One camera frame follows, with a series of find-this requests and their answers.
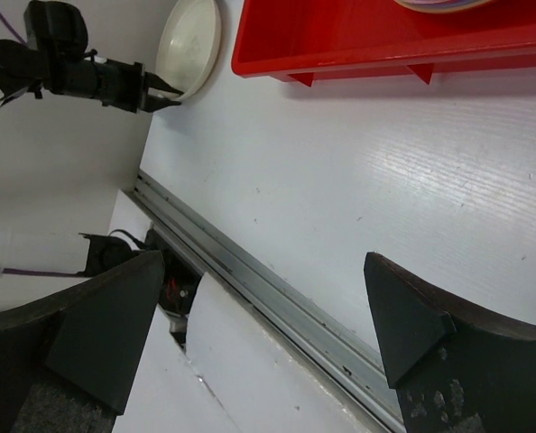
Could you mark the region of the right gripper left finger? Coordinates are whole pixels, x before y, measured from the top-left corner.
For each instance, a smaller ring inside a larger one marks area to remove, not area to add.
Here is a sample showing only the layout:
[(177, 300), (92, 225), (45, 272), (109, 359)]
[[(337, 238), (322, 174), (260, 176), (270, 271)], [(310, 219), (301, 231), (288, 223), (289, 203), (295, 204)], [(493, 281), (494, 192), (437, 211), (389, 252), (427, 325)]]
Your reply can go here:
[(134, 384), (164, 276), (142, 253), (0, 312), (0, 432), (110, 432)]

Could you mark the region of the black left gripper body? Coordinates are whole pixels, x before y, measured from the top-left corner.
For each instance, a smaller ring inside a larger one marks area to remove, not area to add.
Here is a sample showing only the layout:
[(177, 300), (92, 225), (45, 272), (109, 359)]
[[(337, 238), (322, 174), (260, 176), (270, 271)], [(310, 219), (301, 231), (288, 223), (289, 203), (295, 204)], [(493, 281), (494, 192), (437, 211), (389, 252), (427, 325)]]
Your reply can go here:
[(144, 66), (115, 60), (99, 63), (91, 60), (65, 61), (46, 89), (54, 95), (93, 99), (136, 113), (143, 99)]

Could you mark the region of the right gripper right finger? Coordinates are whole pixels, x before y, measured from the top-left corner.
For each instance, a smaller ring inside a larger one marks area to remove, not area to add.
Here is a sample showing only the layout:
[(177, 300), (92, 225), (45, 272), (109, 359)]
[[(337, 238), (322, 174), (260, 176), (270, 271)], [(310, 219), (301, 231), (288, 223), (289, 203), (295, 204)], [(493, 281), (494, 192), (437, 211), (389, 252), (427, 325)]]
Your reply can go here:
[(536, 326), (449, 293), (379, 253), (365, 285), (409, 432), (536, 432)]

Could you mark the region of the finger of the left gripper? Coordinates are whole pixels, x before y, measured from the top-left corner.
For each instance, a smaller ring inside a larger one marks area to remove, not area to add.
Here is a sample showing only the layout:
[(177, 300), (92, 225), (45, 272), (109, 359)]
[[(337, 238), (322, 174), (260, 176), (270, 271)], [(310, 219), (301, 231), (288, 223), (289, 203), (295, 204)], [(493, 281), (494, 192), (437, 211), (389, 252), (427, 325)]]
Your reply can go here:
[(171, 100), (167, 97), (148, 95), (144, 98), (141, 104), (141, 110), (144, 112), (157, 112), (164, 108), (180, 105), (181, 102), (177, 100)]
[(150, 89), (153, 89), (161, 92), (170, 93), (178, 97), (183, 95), (183, 92), (181, 90), (172, 87), (158, 75), (150, 72), (144, 73), (143, 84), (146, 92), (148, 92)]

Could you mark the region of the cream white plate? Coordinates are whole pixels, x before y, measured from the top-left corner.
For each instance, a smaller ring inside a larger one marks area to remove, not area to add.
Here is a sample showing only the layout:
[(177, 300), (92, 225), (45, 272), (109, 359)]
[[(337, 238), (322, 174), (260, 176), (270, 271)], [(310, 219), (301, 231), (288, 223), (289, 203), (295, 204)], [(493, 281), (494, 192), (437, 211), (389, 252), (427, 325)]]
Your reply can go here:
[(216, 63), (222, 22), (214, 0), (179, 1), (164, 26), (155, 74), (180, 91), (166, 97), (182, 102), (205, 84)]

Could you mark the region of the blue plate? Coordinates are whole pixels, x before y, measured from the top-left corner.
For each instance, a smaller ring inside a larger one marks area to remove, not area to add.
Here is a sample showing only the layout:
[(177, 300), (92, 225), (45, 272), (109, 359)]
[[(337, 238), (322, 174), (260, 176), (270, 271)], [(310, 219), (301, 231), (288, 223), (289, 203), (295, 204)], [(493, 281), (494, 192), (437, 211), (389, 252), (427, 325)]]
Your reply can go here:
[(395, 0), (395, 3), (406, 9), (423, 14), (452, 14), (489, 4), (491, 0)]

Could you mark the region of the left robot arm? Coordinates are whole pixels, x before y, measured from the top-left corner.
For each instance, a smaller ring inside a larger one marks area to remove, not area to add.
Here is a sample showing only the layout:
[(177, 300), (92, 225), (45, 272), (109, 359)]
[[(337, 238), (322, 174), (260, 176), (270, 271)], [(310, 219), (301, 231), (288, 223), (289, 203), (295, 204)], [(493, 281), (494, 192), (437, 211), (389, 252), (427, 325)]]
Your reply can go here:
[(31, 1), (24, 12), (27, 39), (0, 40), (0, 106), (26, 93), (96, 100), (126, 112), (179, 106), (181, 90), (142, 63), (103, 59), (88, 49), (80, 10), (60, 1)]

